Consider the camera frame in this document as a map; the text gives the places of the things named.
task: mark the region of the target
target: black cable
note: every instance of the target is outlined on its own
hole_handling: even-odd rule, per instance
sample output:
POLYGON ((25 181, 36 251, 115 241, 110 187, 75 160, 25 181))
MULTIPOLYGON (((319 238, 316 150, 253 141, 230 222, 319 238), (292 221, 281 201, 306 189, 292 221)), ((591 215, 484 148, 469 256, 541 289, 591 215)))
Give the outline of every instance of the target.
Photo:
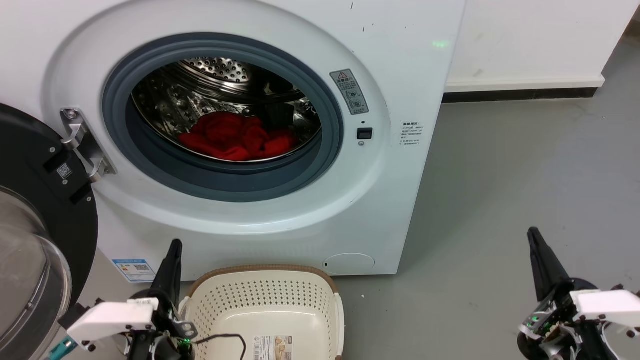
POLYGON ((243 346, 242 355, 240 356, 240 360, 244 359, 244 353, 246 352, 246 342, 244 341, 244 338, 240 334, 218 334, 218 335, 212 335, 212 336, 209 336, 208 338, 204 338, 202 340, 198 340, 194 344, 195 345, 200 345, 202 343, 206 343, 207 341, 213 340, 215 338, 240 338, 240 341, 242 341, 242 346, 243 346))

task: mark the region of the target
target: white plastic basket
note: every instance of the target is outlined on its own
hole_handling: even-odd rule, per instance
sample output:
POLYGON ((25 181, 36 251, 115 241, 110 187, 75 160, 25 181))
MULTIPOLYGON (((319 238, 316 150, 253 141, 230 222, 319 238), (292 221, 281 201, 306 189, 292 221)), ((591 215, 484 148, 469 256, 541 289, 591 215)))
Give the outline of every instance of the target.
MULTIPOLYGON (((315 268, 216 270, 194 283, 179 311, 198 329, 193 342, 215 334, 240 334, 247 346, 244 360, 342 358, 342 300, 332 279, 315 268)), ((194 347, 198 360, 240 360, 243 349, 238 338, 216 338, 194 347)))

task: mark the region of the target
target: door hinge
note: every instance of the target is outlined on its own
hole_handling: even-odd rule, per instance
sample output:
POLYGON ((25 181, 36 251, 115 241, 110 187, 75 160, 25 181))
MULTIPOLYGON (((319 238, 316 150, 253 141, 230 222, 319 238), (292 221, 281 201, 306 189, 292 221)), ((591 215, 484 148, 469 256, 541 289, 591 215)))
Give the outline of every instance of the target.
POLYGON ((92 183, 102 179, 106 174, 117 174, 115 167, 91 134, 80 109, 61 109, 60 118, 69 133, 68 137, 62 139, 62 145, 79 155, 92 183))

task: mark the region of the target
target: green led light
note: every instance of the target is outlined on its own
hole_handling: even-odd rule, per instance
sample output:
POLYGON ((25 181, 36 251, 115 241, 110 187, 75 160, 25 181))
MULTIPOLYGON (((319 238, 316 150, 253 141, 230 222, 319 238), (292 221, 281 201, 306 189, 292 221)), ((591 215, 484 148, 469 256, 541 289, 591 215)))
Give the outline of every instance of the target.
POLYGON ((433 47, 437 47, 437 48, 439 48, 439 49, 442 49, 442 48, 444 48, 444 47, 449 47, 449 42, 448 42, 448 41, 446 41, 446 40, 442 40, 442 41, 434 41, 434 42, 432 42, 432 43, 431 43, 431 45, 432 45, 433 47))

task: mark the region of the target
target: front-loading washing machine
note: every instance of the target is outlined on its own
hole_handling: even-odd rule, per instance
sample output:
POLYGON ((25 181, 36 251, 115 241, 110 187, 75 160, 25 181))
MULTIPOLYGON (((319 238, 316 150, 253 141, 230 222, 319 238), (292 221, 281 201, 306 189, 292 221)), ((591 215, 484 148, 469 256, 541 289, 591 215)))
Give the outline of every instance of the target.
POLYGON ((257 263, 394 274, 463 9, 8 1, 0 185, 42 218, 74 298, 96 232, 132 282, 175 238, 187 281, 257 263))

